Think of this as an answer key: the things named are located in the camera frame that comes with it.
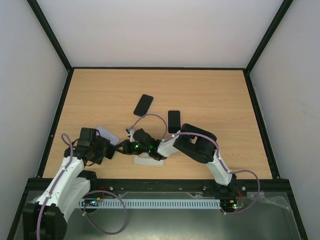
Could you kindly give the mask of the green-edged black phone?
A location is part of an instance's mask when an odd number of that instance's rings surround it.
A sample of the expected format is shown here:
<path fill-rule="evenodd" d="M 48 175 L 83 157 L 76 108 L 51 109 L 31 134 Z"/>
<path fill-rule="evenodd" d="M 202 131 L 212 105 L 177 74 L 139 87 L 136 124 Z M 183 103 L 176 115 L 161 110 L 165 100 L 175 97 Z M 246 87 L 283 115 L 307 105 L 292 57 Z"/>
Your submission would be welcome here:
<path fill-rule="evenodd" d="M 109 145 L 105 150 L 104 156 L 107 159 L 111 160 L 114 157 L 115 153 L 116 153 L 116 147 L 114 145 Z"/>

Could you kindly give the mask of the beige phone case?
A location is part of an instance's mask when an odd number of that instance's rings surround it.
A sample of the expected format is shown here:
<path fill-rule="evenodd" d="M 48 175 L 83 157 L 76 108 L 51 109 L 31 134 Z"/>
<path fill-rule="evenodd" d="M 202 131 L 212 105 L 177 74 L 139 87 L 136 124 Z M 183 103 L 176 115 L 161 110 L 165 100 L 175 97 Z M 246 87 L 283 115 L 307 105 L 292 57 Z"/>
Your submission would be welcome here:
<path fill-rule="evenodd" d="M 133 157 L 133 164 L 136 166 L 145 167 L 163 167 L 165 165 L 164 160 L 155 160 L 147 154 L 135 155 Z"/>

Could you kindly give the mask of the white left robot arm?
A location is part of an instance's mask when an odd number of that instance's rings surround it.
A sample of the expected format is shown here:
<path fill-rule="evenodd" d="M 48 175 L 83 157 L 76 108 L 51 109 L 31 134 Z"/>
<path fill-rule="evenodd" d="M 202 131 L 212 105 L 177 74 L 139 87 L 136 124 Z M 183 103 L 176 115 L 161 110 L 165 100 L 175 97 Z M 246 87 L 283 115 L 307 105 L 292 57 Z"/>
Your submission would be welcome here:
<path fill-rule="evenodd" d="M 46 190 L 35 202 L 22 210 L 23 238 L 25 240 L 62 240 L 68 220 L 83 196 L 98 188 L 97 174 L 86 170 L 91 164 L 101 164 L 110 141 L 96 128 L 83 127 L 79 138 L 71 141 L 61 135 L 67 144 L 61 166 Z"/>

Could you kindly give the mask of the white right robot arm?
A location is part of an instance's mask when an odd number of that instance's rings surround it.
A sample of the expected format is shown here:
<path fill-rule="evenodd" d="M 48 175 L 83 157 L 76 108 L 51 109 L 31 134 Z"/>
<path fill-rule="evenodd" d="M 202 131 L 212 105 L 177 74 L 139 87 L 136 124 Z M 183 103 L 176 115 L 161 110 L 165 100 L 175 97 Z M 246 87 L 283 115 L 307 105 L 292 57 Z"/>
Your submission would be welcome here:
<path fill-rule="evenodd" d="M 124 155 L 147 154 L 155 161 L 162 161 L 175 153 L 183 153 L 194 161 L 205 164 L 214 177 L 216 190 L 229 196 L 236 190 L 236 174 L 223 161 L 217 137 L 188 123 L 166 139 L 155 139 L 142 128 L 129 134 L 130 139 L 116 145 L 116 151 Z"/>

